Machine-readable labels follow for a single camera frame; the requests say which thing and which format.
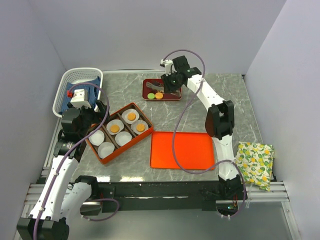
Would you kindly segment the metal serving tongs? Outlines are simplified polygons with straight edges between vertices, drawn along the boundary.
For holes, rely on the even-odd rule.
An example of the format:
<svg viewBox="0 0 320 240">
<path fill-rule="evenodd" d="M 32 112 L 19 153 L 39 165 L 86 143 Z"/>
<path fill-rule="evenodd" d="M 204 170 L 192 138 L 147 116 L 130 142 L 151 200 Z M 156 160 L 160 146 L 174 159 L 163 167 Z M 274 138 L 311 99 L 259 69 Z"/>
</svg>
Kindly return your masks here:
<svg viewBox="0 0 320 240">
<path fill-rule="evenodd" d="M 152 89 L 152 90 L 156 90 L 156 87 L 164 87 L 163 85 L 155 85 L 155 84 L 152 84 L 151 82 L 147 82 L 146 83 L 146 87 L 149 88 L 149 89 Z"/>
</svg>

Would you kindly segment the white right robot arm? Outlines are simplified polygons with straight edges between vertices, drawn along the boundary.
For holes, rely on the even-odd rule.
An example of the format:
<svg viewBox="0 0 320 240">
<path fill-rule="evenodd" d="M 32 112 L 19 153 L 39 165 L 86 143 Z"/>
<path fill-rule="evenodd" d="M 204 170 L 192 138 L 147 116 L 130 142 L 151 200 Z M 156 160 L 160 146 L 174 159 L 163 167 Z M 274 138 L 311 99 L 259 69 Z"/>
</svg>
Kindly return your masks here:
<svg viewBox="0 0 320 240">
<path fill-rule="evenodd" d="M 217 155 L 217 193 L 226 200 L 231 199 L 242 186 L 232 144 L 235 127 L 233 102 L 219 96 L 205 80 L 205 72 L 197 67 L 190 67 L 184 55 L 173 60 L 164 58 L 160 61 L 160 66 L 165 69 L 161 79 L 166 94 L 185 85 L 207 110 L 204 126 L 207 134 L 212 137 Z"/>
</svg>

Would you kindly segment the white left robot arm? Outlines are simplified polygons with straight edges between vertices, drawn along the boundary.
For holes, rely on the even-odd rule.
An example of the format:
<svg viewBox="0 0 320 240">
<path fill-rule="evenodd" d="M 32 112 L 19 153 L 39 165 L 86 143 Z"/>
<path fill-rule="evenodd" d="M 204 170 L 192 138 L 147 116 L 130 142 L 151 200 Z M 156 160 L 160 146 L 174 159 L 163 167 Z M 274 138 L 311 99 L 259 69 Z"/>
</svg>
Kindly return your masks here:
<svg viewBox="0 0 320 240">
<path fill-rule="evenodd" d="M 86 147 L 86 139 L 93 135 L 92 124 L 99 128 L 109 119 L 109 104 L 97 100 L 98 111 L 71 103 L 62 114 L 61 130 L 54 146 L 49 176 L 39 199 L 28 217 L 18 220 L 16 229 L 23 240 L 66 240 L 71 219 L 80 212 L 82 204 L 94 201 L 100 194 L 93 176 L 82 176 L 67 194 L 70 179 Z"/>
</svg>

